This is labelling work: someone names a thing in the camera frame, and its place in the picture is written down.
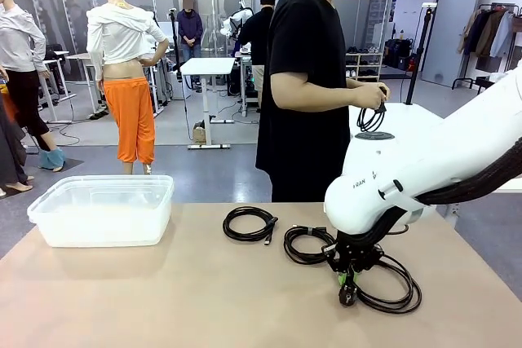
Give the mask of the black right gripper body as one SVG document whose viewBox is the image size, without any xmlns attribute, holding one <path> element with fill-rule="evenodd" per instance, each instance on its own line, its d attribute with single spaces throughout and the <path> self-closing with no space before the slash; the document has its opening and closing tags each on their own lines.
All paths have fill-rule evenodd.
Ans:
<svg viewBox="0 0 522 348">
<path fill-rule="evenodd" d="M 348 274 L 370 270 L 384 256 L 384 251 L 378 244 L 356 246 L 339 241 L 325 245 L 324 256 L 334 272 Z"/>
</svg>

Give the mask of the person's right hand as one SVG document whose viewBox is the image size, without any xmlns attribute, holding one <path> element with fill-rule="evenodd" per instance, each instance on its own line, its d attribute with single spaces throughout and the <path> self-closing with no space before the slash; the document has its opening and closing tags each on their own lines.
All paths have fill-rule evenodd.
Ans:
<svg viewBox="0 0 522 348">
<path fill-rule="evenodd" d="M 376 87 L 361 86 L 354 90 L 353 106 L 378 110 L 384 102 L 383 93 Z"/>
</svg>

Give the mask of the person's left hand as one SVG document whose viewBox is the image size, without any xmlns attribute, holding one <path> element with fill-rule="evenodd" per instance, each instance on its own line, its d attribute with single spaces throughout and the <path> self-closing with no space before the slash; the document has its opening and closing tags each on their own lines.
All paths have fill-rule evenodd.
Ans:
<svg viewBox="0 0 522 348">
<path fill-rule="evenodd" d="M 368 82 L 367 86 L 378 88 L 383 93 L 383 100 L 387 101 L 390 97 L 390 89 L 382 82 Z"/>
</svg>

